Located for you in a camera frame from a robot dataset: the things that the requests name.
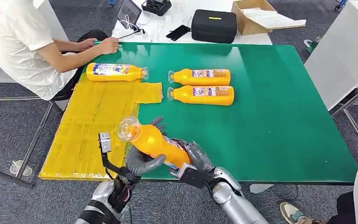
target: yellow mat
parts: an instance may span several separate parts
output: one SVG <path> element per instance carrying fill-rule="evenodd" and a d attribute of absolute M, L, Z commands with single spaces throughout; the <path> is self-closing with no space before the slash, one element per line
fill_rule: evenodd
<path fill-rule="evenodd" d="M 161 83 L 82 82 L 75 87 L 39 177 L 47 180 L 104 180 L 97 134 L 110 132 L 110 161 L 123 165 L 126 143 L 117 125 L 138 116 L 139 103 L 159 103 Z"/>

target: sneaker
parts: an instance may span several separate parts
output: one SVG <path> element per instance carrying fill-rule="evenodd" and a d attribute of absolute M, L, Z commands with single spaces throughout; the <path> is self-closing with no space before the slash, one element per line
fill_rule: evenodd
<path fill-rule="evenodd" d="M 310 219 L 304 215 L 298 208 L 288 202 L 282 202 L 279 205 L 282 216 L 286 219 L 289 224 L 302 224 L 306 219 Z M 319 224 L 321 221 L 312 220 L 312 224 Z"/>

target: cardboard box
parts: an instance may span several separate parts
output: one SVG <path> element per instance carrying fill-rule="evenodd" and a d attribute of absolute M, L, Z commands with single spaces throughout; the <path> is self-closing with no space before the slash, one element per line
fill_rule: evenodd
<path fill-rule="evenodd" d="M 246 18 L 241 9 L 261 8 L 262 10 L 276 11 L 266 0 L 241 0 L 234 1 L 231 12 L 237 15 L 237 29 L 242 35 L 262 34 L 272 32 L 261 25 Z"/>

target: bottle label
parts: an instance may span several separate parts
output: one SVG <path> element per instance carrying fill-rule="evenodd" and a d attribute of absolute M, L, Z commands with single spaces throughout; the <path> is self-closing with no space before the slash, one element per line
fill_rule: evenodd
<path fill-rule="evenodd" d="M 177 148 L 179 148 L 179 149 L 185 151 L 185 149 L 184 149 L 182 146 L 180 146 L 177 142 L 175 142 L 174 140 L 172 140 L 172 139 L 170 139 L 170 138 L 168 138 L 168 137 L 166 137 L 166 136 L 164 136 L 164 135 L 163 135 L 163 137 L 164 137 L 164 140 L 165 140 L 168 144 L 170 144 L 170 145 L 172 145 L 172 146 L 175 146 L 175 147 L 177 147 Z M 167 166 L 169 166 L 169 167 L 171 167 L 171 168 L 173 168 L 173 169 L 175 169 L 176 171 L 179 170 L 178 167 L 176 167 L 176 166 L 173 165 L 172 163 L 168 162 L 167 160 L 164 161 L 164 164 L 167 165 Z"/>
<path fill-rule="evenodd" d="M 216 97 L 230 95 L 228 87 L 194 87 L 193 96 L 195 97 Z"/>
<path fill-rule="evenodd" d="M 185 151 L 184 148 L 182 148 L 182 146 L 180 146 L 180 145 L 179 145 L 177 142 L 175 142 L 174 140 L 172 140 L 172 139 L 166 137 L 165 135 L 163 135 L 163 137 L 164 137 L 164 140 L 165 140 L 168 144 L 173 145 L 173 146 L 175 146 L 175 147 L 177 147 L 177 148 L 180 148 L 180 149 L 182 149 L 183 151 Z"/>
<path fill-rule="evenodd" d="M 217 70 L 193 70 L 194 78 L 213 78 L 213 77 L 226 77 L 226 70 L 217 69 Z"/>
<path fill-rule="evenodd" d="M 123 76 L 128 74 L 130 66 L 127 64 L 103 64 L 96 63 L 93 74 L 98 76 Z"/>

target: robotic arm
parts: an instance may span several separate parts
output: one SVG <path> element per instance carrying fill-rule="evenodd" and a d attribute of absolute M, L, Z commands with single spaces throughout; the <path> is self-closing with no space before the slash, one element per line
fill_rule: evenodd
<path fill-rule="evenodd" d="M 75 224 L 119 224 L 129 210 L 127 203 L 140 176 L 159 167 L 165 160 L 164 155 L 151 159 L 133 147 L 126 157 L 126 167 L 118 168 L 107 157 L 107 153 L 111 151 L 109 134 L 99 133 L 98 140 L 103 166 L 106 171 L 109 169 L 118 175 L 116 179 L 104 181 L 97 187 Z M 224 210 L 232 224 L 268 224 L 245 198 L 240 184 L 227 170 L 214 167 L 196 143 L 173 140 L 186 149 L 191 164 L 183 164 L 178 172 L 172 170 L 172 175 L 199 189 L 207 187 L 211 198 Z"/>
<path fill-rule="evenodd" d="M 196 143 L 180 140 L 194 165 L 184 164 L 177 173 L 181 182 L 207 187 L 211 198 L 224 210 L 232 224 L 268 224 L 241 192 L 240 184 L 223 167 L 213 167 Z"/>

